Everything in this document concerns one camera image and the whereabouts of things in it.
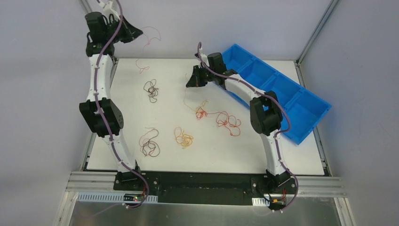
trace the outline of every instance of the string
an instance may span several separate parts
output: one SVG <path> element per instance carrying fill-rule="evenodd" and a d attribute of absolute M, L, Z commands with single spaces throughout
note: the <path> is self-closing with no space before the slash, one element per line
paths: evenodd
<path fill-rule="evenodd" d="M 155 141 L 152 141 L 152 139 L 156 138 L 160 133 L 155 128 L 148 128 L 148 129 L 150 129 L 150 131 L 146 132 L 139 139 L 140 152 L 143 153 L 144 156 L 157 157 L 160 154 L 161 150 L 160 150 L 159 145 Z M 157 135 L 155 135 L 151 138 L 144 138 L 147 134 L 149 134 L 153 131 L 155 131 L 157 133 Z"/>
<path fill-rule="evenodd" d="M 179 135 L 176 135 L 176 130 L 180 130 Z M 178 144 L 180 144 L 183 148 L 186 148 L 192 144 L 193 136 L 185 134 L 184 130 L 181 127 L 175 128 L 175 139 Z"/>
<path fill-rule="evenodd" d="M 151 102 L 151 103 L 155 103 L 155 102 L 158 101 L 158 99 L 155 98 L 156 96 L 158 96 L 158 90 L 159 90 L 159 88 L 155 88 L 155 85 L 156 85 L 156 84 L 157 84 L 157 80 L 156 80 L 156 79 L 153 79 L 153 80 L 151 80 L 151 81 L 146 82 L 146 83 L 144 84 L 144 86 L 143 86 L 143 89 L 144 89 L 146 92 L 148 92 L 148 97 L 150 98 L 150 102 Z"/>
<path fill-rule="evenodd" d="M 218 114 L 216 117 L 216 123 L 218 127 L 225 127 L 230 131 L 230 136 L 233 137 L 238 137 L 241 135 L 241 129 L 239 126 L 241 125 L 241 120 L 237 119 L 236 116 L 234 115 L 229 115 L 226 111 L 222 112 L 213 112 L 213 113 L 208 113 L 207 111 L 204 110 L 204 107 L 206 103 L 208 103 L 208 100 L 202 101 L 202 103 L 195 109 L 192 109 L 190 106 L 188 106 L 185 102 L 186 98 L 186 89 L 184 89 L 184 98 L 183 98 L 183 103 L 186 105 L 188 108 L 191 110 L 195 111 L 195 116 L 197 117 L 198 120 L 202 119 L 203 117 L 206 117 L 210 114 Z M 233 133 L 233 128 L 236 128 L 237 133 Z"/>
<path fill-rule="evenodd" d="M 152 29 L 155 29 L 155 30 L 158 32 L 159 38 L 158 38 L 158 37 L 153 37 L 153 38 L 150 39 L 150 38 L 148 37 L 148 35 L 146 35 L 146 34 L 143 33 L 143 35 L 144 35 L 145 37 L 147 37 L 147 44 L 145 44 L 145 45 L 143 46 L 143 49 L 142 49 L 142 51 L 141 51 L 142 54 L 144 53 L 144 48 L 147 47 L 147 46 L 149 46 L 149 45 L 151 44 L 151 41 L 152 41 L 153 39 L 157 39 L 157 40 L 159 40 L 159 41 L 161 41 L 161 39 L 162 39 L 162 38 L 161 38 L 161 33 L 160 33 L 159 30 L 156 29 L 155 27 L 147 26 L 147 27 L 141 28 L 141 30 L 143 30 L 143 29 L 145 29 L 145 28 L 152 28 Z M 140 58 L 138 58 L 138 59 L 136 60 L 136 66 L 140 69 L 140 71 L 139 71 L 140 74 L 143 73 L 145 70 L 150 69 L 150 66 L 147 66 L 147 67 L 140 67 L 140 66 L 137 64 L 138 60 L 140 60 Z"/>

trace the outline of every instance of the black mounting plate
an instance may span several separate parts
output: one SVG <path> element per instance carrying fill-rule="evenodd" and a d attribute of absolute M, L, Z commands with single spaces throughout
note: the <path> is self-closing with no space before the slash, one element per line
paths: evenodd
<path fill-rule="evenodd" d="M 158 196 L 162 203 L 252 205 L 252 198 L 262 194 L 294 194 L 294 179 L 276 189 L 269 189 L 270 179 L 264 174 L 190 173 L 143 171 L 150 194 Z M 114 183 L 114 190 L 142 191 L 141 180 Z"/>

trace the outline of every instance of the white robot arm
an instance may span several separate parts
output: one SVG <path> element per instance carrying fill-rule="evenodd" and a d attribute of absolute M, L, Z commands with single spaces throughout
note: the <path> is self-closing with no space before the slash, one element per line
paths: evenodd
<path fill-rule="evenodd" d="M 230 77 L 232 78 L 237 78 L 239 80 L 244 80 L 241 78 L 239 74 L 233 74 Z M 237 95 L 239 98 L 245 101 L 248 106 L 250 106 L 250 101 L 253 100 L 254 98 L 260 98 L 261 96 L 250 90 L 247 86 L 242 84 L 241 82 L 238 82 L 236 80 L 231 80 L 227 79 L 224 82 L 226 86 L 226 90 L 234 93 Z M 256 89 L 258 92 L 264 93 L 265 91 L 257 89 L 256 87 L 253 87 Z M 274 133 L 277 132 L 278 129 L 272 131 L 270 135 L 265 135 L 263 133 L 260 134 L 261 139 L 263 141 L 264 145 L 264 151 L 266 154 L 267 158 L 267 170 L 273 174 L 273 175 L 279 175 L 285 172 L 285 169 L 282 167 L 281 162 L 279 161 L 279 157 L 277 155 L 277 148 L 276 145 L 274 144 Z M 281 160 L 284 162 L 284 157 L 281 154 Z"/>
<path fill-rule="evenodd" d="M 131 171 L 140 173 L 137 162 L 129 152 L 123 137 L 123 116 L 111 100 L 111 70 L 114 65 L 114 43 L 131 42 L 143 32 L 115 11 L 114 1 L 106 4 L 98 0 L 103 13 L 92 12 L 85 16 L 89 27 L 86 54 L 91 65 L 90 89 L 86 102 L 79 109 L 91 131 L 109 146 L 117 163 L 122 181 L 135 179 Z"/>
<path fill-rule="evenodd" d="M 250 107 L 251 125 L 259 133 L 264 145 L 267 158 L 267 177 L 274 182 L 273 187 L 278 187 L 288 181 L 291 175 L 285 168 L 284 157 L 277 150 L 274 138 L 276 132 L 281 128 L 282 112 L 274 102 L 260 95 L 267 94 L 277 100 L 276 94 L 273 91 L 265 92 L 257 89 L 247 82 L 244 84 L 245 80 L 239 74 L 234 70 L 226 69 L 220 53 L 205 55 L 199 46 L 195 56 L 200 60 L 200 64 L 193 67 L 192 76 L 186 87 L 203 87 L 213 81 L 216 85 L 245 101 Z M 221 76 L 215 76 L 210 70 Z"/>

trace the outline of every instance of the cable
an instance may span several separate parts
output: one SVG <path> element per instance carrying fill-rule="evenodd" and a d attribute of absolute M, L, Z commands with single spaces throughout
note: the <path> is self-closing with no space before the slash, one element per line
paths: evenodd
<path fill-rule="evenodd" d="M 294 178 L 295 183 L 296 183 L 296 191 L 295 191 L 295 194 L 294 194 L 294 197 L 292 198 L 292 200 L 287 204 L 287 206 L 285 206 L 283 209 L 281 209 L 281 212 L 282 212 L 282 211 L 285 210 L 288 206 L 290 206 L 290 205 L 292 204 L 292 202 L 296 199 L 296 197 L 297 197 L 297 195 L 298 195 L 298 189 L 299 189 L 299 188 L 298 188 L 298 178 L 297 178 L 296 175 L 295 175 L 294 173 L 292 173 L 292 172 L 285 166 L 285 164 L 282 162 L 281 152 L 280 152 L 280 148 L 279 148 L 279 142 L 278 142 L 278 139 L 277 139 L 277 135 L 278 135 L 278 134 L 288 132 L 288 131 L 291 129 L 291 121 L 289 120 L 289 118 L 288 118 L 288 116 L 287 116 L 287 113 L 284 111 L 283 107 L 282 107 L 282 106 L 279 104 L 279 102 L 278 102 L 276 99 L 274 99 L 273 97 L 271 97 L 271 96 L 269 96 L 269 95 L 266 95 L 266 94 L 264 94 L 264 93 L 261 93 L 261 92 L 255 90 L 255 88 L 253 88 L 251 85 L 249 85 L 246 81 L 239 80 L 239 79 L 237 79 L 237 78 L 232 78 L 232 77 L 229 77 L 229 76 L 225 76 L 225 75 L 222 75 L 222 74 L 219 74 L 219 73 L 216 73 L 216 72 L 212 71 L 212 69 L 210 69 L 210 68 L 207 66 L 207 64 L 204 63 L 204 61 L 202 60 L 201 54 L 200 54 L 200 52 L 199 52 L 201 46 L 202 46 L 202 43 L 199 42 L 199 43 L 198 43 L 198 46 L 197 46 L 197 55 L 198 55 L 198 59 L 201 61 L 201 64 L 202 64 L 203 67 L 205 67 L 209 72 L 211 72 L 212 74 L 214 74 L 214 75 L 216 75 L 216 76 L 222 77 L 222 78 L 224 78 L 224 79 L 232 79 L 232 80 L 234 80 L 234 81 L 241 82 L 242 84 L 244 84 L 245 86 L 247 86 L 250 90 L 252 90 L 252 91 L 255 92 L 256 94 L 261 95 L 261 96 L 263 96 L 263 97 L 265 97 L 265 98 L 267 98 L 267 99 L 272 100 L 272 101 L 277 105 L 277 107 L 281 110 L 281 112 L 283 113 L 284 117 L 285 117 L 286 120 L 287 120 L 288 128 L 287 128 L 287 129 L 284 129 L 284 130 L 279 130 L 279 131 L 277 131 L 277 132 L 274 134 L 274 140 L 276 141 L 277 155 L 278 155 L 278 157 L 279 157 L 279 161 L 280 161 L 280 163 L 281 163 L 281 166 L 284 168 L 285 171 L 287 171 L 287 172 Z"/>
<path fill-rule="evenodd" d="M 162 38 L 161 38 L 161 33 L 159 32 L 159 30 L 158 29 L 156 29 L 155 27 L 151 27 L 151 26 L 147 26 L 147 27 L 143 27 L 143 28 L 141 28 L 141 30 L 143 30 L 143 29 L 145 29 L 145 28 L 152 28 L 152 29 L 155 29 L 157 32 L 158 32 L 158 34 L 159 34 L 159 38 L 157 38 L 157 37 L 154 37 L 154 38 L 148 38 L 148 36 L 146 35 L 146 34 L 144 34 L 143 33 L 143 35 L 145 36 L 145 37 L 147 37 L 147 44 L 145 44 L 144 46 L 143 46 L 143 49 L 142 49 L 142 51 L 141 51 L 141 53 L 143 54 L 144 53 L 144 48 L 145 47 L 147 47 L 147 46 L 149 46 L 150 44 L 151 44 L 151 41 L 153 40 L 153 39 L 158 39 L 159 41 L 161 41 L 162 40 Z M 136 60 L 136 66 L 140 69 L 140 74 L 141 73 L 143 73 L 145 70 L 148 70 L 148 69 L 150 69 L 150 66 L 146 66 L 146 67 L 140 67 L 138 64 L 137 64 L 137 62 L 140 60 L 140 58 L 138 58 L 137 60 Z"/>
<path fill-rule="evenodd" d="M 115 22 L 115 16 L 114 16 L 113 14 L 110 14 L 110 15 L 108 16 L 108 19 L 109 19 L 109 21 L 110 21 L 110 24 L 113 23 L 113 22 Z"/>
<path fill-rule="evenodd" d="M 153 79 L 151 81 L 146 82 L 143 86 L 143 89 L 148 92 L 148 97 L 150 98 L 151 103 L 155 103 L 158 101 L 158 99 L 155 98 L 156 96 L 158 96 L 158 90 L 159 90 L 159 88 L 155 88 L 156 84 L 157 84 L 157 80 Z"/>
<path fill-rule="evenodd" d="M 176 130 L 179 129 L 179 135 L 176 135 Z M 184 130 L 179 126 L 175 128 L 175 139 L 178 144 L 180 144 L 183 148 L 186 148 L 192 144 L 193 136 L 185 134 Z"/>
<path fill-rule="evenodd" d="M 105 22 L 106 22 L 106 25 L 108 25 L 109 23 L 108 23 L 107 17 L 103 15 L 103 18 L 104 18 L 104 20 L 105 20 Z"/>
<path fill-rule="evenodd" d="M 217 123 L 218 127 L 222 127 L 222 126 L 226 127 L 226 129 L 228 129 L 230 131 L 230 136 L 238 137 L 239 135 L 241 135 L 241 129 L 239 128 L 239 126 L 241 125 L 240 119 L 237 119 L 236 116 L 234 116 L 234 115 L 229 115 L 226 111 L 208 113 L 207 111 L 204 110 L 204 107 L 208 103 L 208 100 L 202 101 L 201 105 L 199 105 L 195 110 L 192 109 L 185 102 L 185 99 L 187 96 L 186 90 L 187 90 L 187 88 L 184 89 L 183 104 L 186 105 L 191 110 L 195 111 L 195 116 L 197 117 L 198 120 L 202 119 L 204 116 L 208 116 L 209 114 L 218 114 L 218 116 L 216 117 L 216 123 Z M 221 119 L 222 115 L 226 116 L 226 119 L 224 119 L 224 120 Z M 231 128 L 237 128 L 238 134 L 233 134 L 233 131 Z"/>
<path fill-rule="evenodd" d="M 110 127 L 110 125 L 109 125 L 109 123 L 108 123 L 108 121 L 107 121 L 107 119 L 106 119 L 106 117 L 105 117 L 105 115 L 104 115 L 103 110 L 101 109 L 100 102 L 98 101 L 98 92 L 97 92 L 97 75 L 98 75 L 98 68 L 99 68 L 99 65 L 100 65 L 101 57 L 103 56 L 103 54 L 104 54 L 105 50 L 107 49 L 107 47 L 112 43 L 112 41 L 114 40 L 114 38 L 115 38 L 116 35 L 118 34 L 120 28 L 122 27 L 122 23 L 123 23 L 123 11 L 122 11 L 122 6 L 120 5 L 119 0 L 116 0 L 116 3 L 118 4 L 119 10 L 120 10 L 120 20 L 119 20 L 119 23 L 118 23 L 118 27 L 117 27 L 116 30 L 115 30 L 115 33 L 111 36 L 111 38 L 108 40 L 108 42 L 104 45 L 104 47 L 103 47 L 102 50 L 100 51 L 100 54 L 99 54 L 99 56 L 98 56 L 98 58 L 97 58 L 96 67 L 95 67 L 95 69 L 94 69 L 94 91 L 95 91 L 95 93 L 94 93 L 94 98 L 95 98 L 95 101 L 96 101 L 97 110 L 98 110 L 98 112 L 100 113 L 101 118 L 102 118 L 103 121 L 104 121 L 105 127 L 107 128 L 107 131 L 108 131 L 108 133 L 109 133 L 109 135 L 110 135 L 110 141 L 111 141 L 112 151 L 113 151 L 114 155 L 116 156 L 118 162 L 120 162 L 121 165 L 122 165 L 123 167 L 125 167 L 127 170 L 129 170 L 130 172 L 132 172 L 133 174 L 135 174 L 136 176 L 138 176 L 141 180 L 143 180 L 143 181 L 144 181 L 144 184 L 145 184 L 145 186 L 146 186 L 146 188 L 147 188 L 147 195 L 144 197 L 144 199 L 143 199 L 140 203 L 138 203 L 138 204 L 136 204 L 136 205 L 130 207 L 130 208 L 136 208 L 136 207 L 141 206 L 141 205 L 143 204 L 143 202 L 144 202 L 145 200 L 147 200 L 147 197 L 148 197 L 148 195 L 149 195 L 149 193 L 150 193 L 150 188 L 149 188 L 148 183 L 147 183 L 147 181 L 145 180 L 145 178 L 144 178 L 143 176 L 141 176 L 139 173 L 137 173 L 137 172 L 135 172 L 134 170 L 132 170 L 130 167 L 128 167 L 128 166 L 123 162 L 123 160 L 119 157 L 118 153 L 116 152 L 115 145 L 114 145 L 114 143 L 113 143 L 114 139 L 113 139 L 111 127 Z"/>
<path fill-rule="evenodd" d="M 159 133 L 159 131 L 156 128 L 148 128 L 148 129 L 151 129 L 151 130 L 146 132 L 139 139 L 140 151 L 141 151 L 141 153 L 143 153 L 144 156 L 157 157 L 160 154 L 161 149 L 160 149 L 159 145 L 155 141 L 152 141 L 152 139 L 156 138 L 160 133 Z M 153 136 L 151 138 L 143 139 L 143 137 L 145 137 L 145 135 L 151 133 L 152 131 L 156 131 L 157 135 L 155 135 L 155 136 Z M 158 154 L 154 155 L 154 152 L 157 149 L 158 149 Z"/>

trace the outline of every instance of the orange string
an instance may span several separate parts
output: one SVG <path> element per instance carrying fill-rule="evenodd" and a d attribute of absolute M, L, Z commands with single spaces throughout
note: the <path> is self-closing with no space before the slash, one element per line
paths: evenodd
<path fill-rule="evenodd" d="M 143 33 L 143 35 L 144 35 L 145 37 L 147 37 L 147 44 L 145 44 L 145 45 L 143 46 L 143 49 L 142 49 L 142 52 L 141 52 L 141 53 L 144 53 L 144 48 L 147 47 L 147 46 L 149 46 L 149 45 L 151 44 L 151 41 L 152 41 L 153 39 L 157 39 L 157 40 L 159 40 L 159 41 L 161 41 L 161 39 L 162 39 L 162 38 L 161 38 L 161 33 L 160 33 L 159 30 L 156 29 L 155 27 L 147 26 L 147 27 L 141 28 L 141 30 L 144 29 L 144 28 L 152 28 L 152 29 L 155 29 L 155 30 L 158 32 L 158 34 L 159 34 L 160 37 L 159 37 L 159 38 L 158 38 L 158 37 L 153 37 L 153 38 L 150 39 L 146 34 Z M 147 66 L 147 67 L 140 67 L 140 66 L 137 64 L 138 60 L 140 60 L 140 58 L 138 58 L 138 59 L 136 60 L 136 66 L 140 69 L 140 74 L 143 73 L 145 70 L 150 69 L 150 66 Z"/>
<path fill-rule="evenodd" d="M 241 129 L 239 128 L 239 126 L 241 125 L 240 119 L 237 119 L 236 116 L 234 115 L 229 115 L 226 111 L 208 113 L 207 111 L 204 110 L 205 104 L 208 103 L 208 100 L 202 101 L 201 105 L 198 106 L 195 110 L 192 109 L 185 102 L 186 90 L 187 88 L 184 90 L 183 103 L 188 108 L 195 111 L 195 116 L 197 117 L 198 120 L 208 116 L 209 114 L 218 114 L 218 116 L 216 117 L 216 123 L 218 127 L 224 126 L 225 128 L 227 128 L 230 131 L 230 136 L 238 137 L 239 135 L 241 135 Z"/>
<path fill-rule="evenodd" d="M 179 135 L 176 135 L 176 130 L 180 130 Z M 186 148 L 192 144 L 193 136 L 185 134 L 184 130 L 181 127 L 175 128 L 175 139 L 178 144 L 180 144 L 183 148 Z"/>

